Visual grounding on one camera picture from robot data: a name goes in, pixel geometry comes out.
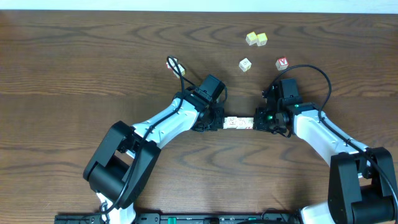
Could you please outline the white block red print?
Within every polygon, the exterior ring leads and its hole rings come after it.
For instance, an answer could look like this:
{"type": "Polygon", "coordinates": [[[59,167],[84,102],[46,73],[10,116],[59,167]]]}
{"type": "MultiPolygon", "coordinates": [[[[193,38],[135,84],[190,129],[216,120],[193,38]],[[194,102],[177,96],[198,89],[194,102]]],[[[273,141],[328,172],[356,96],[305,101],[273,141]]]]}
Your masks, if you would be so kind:
{"type": "Polygon", "coordinates": [[[246,129],[253,129],[253,126],[254,126],[254,118],[245,118],[246,129]]]}

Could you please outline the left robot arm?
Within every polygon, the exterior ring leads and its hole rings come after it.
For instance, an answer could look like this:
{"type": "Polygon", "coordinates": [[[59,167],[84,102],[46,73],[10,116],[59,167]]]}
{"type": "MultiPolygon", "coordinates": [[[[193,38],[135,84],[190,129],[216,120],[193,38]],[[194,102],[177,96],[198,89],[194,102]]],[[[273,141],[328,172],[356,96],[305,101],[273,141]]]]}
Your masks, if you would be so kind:
{"type": "Polygon", "coordinates": [[[218,98],[225,84],[208,75],[200,86],[183,87],[171,104],[141,123],[114,123],[83,171],[83,178],[101,201],[97,219],[82,223],[132,223],[134,202],[144,189],[162,148],[196,124],[217,119],[218,98]]]}

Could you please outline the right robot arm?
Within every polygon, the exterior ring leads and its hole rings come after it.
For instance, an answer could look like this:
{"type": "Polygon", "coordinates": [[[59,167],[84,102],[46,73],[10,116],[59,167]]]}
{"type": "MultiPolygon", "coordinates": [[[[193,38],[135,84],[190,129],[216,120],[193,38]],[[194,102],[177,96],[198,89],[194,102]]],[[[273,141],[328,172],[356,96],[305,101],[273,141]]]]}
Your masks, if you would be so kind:
{"type": "Polygon", "coordinates": [[[308,143],[329,165],[327,201],[300,210],[302,223],[382,223],[397,220],[397,182],[391,153],[371,148],[333,124],[315,103],[303,102],[294,79],[262,92],[253,128],[308,143]]]}

